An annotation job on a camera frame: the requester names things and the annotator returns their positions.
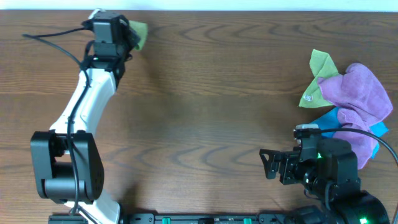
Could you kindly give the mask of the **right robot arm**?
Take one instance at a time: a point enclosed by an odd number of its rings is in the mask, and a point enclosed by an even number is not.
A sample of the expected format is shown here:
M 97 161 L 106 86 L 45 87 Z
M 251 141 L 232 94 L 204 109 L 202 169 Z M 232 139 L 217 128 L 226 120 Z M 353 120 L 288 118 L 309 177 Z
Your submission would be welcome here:
M 348 141 L 320 135 L 300 141 L 292 151 L 259 151 L 268 179 L 302 184 L 321 203 L 294 210 L 285 223 L 389 223 L 381 201 L 361 190 L 358 159 Z

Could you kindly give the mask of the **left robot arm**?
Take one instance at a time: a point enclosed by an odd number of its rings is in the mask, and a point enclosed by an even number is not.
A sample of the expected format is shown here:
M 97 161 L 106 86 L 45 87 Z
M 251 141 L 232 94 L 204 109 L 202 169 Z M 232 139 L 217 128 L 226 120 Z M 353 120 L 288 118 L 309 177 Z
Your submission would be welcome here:
M 70 57 L 79 68 L 79 81 L 62 115 L 48 131 L 36 131 L 30 140 L 37 193 L 41 198 L 69 207 L 69 220 L 81 215 L 88 223 L 120 223 L 121 206 L 103 188 L 104 167 L 95 143 L 103 111 L 115 94 L 132 50 L 141 50 L 148 26 L 123 16 L 89 19 L 82 30 L 95 39 L 85 47 L 83 60 L 49 35 L 32 39 Z

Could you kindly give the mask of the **light green cloth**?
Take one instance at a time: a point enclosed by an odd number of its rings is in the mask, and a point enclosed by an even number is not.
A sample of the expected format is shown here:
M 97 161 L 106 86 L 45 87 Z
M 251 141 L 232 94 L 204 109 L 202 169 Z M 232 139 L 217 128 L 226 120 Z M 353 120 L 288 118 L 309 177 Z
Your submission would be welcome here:
M 143 22 L 129 21 L 130 28 L 135 32 L 137 38 L 135 49 L 141 51 L 144 48 L 148 35 L 148 25 Z

